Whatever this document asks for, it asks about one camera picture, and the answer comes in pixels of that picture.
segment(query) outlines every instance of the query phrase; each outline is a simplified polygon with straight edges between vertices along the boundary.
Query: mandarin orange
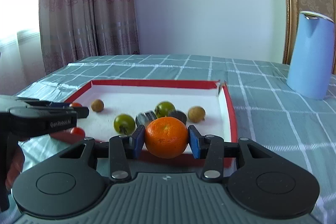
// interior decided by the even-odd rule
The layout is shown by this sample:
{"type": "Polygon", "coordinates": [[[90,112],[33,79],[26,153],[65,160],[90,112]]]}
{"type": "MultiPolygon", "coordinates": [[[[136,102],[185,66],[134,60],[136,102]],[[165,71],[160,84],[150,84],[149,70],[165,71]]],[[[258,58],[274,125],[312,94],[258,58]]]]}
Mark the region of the mandarin orange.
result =
{"type": "Polygon", "coordinates": [[[171,159],[181,155],[188,145],[188,130],[174,117],[162,117],[146,128],[145,144],[154,156],[171,159]]]}

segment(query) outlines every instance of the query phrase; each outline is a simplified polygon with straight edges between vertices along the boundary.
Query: metal screw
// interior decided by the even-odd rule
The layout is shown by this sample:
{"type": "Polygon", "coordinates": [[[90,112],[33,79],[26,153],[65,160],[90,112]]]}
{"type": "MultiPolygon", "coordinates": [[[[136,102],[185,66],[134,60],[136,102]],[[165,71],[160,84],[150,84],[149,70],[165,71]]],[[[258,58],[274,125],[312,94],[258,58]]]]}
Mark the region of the metal screw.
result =
{"type": "Polygon", "coordinates": [[[203,175],[208,179],[216,179],[220,177],[221,173],[216,170],[207,170],[203,175]]]}
{"type": "Polygon", "coordinates": [[[118,170],[114,171],[111,176],[114,179],[125,179],[128,177],[128,173],[126,171],[118,170]]]}

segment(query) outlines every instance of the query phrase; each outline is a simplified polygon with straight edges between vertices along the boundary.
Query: table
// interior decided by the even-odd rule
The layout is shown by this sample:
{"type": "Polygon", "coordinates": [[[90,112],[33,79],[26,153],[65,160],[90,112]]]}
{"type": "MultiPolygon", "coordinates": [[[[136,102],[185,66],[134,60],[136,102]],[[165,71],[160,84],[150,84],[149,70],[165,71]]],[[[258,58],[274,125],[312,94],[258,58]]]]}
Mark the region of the table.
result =
{"type": "MultiPolygon", "coordinates": [[[[238,135],[248,137],[315,175],[320,197],[312,212],[336,223],[336,77],[323,101],[304,98],[286,84],[288,65],[197,55],[88,57],[18,93],[63,101],[92,79],[220,80],[228,84],[238,135]]],[[[49,136],[21,144],[25,169],[67,147],[49,136]]],[[[98,165],[107,172],[106,163],[98,165]]]]}

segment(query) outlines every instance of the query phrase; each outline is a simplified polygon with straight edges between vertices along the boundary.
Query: blue container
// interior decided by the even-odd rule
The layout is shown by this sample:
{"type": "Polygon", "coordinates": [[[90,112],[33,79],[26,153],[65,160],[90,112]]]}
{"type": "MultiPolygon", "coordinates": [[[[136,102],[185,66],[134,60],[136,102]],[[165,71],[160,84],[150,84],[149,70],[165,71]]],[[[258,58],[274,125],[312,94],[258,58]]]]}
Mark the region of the blue container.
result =
{"type": "Polygon", "coordinates": [[[327,94],[334,55],[334,22],[302,11],[287,85],[303,96],[322,100],[327,94]]]}

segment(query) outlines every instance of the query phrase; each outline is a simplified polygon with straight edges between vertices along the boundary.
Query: hand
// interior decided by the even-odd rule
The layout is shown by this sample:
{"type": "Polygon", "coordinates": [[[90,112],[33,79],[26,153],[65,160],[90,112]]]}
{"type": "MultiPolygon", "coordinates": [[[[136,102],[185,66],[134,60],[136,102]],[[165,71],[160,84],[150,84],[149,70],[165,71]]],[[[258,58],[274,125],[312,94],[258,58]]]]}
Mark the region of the hand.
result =
{"type": "Polygon", "coordinates": [[[25,162],[25,155],[23,154],[21,147],[17,146],[5,181],[7,190],[10,190],[12,188],[15,179],[22,172],[24,162],[25,162]]]}

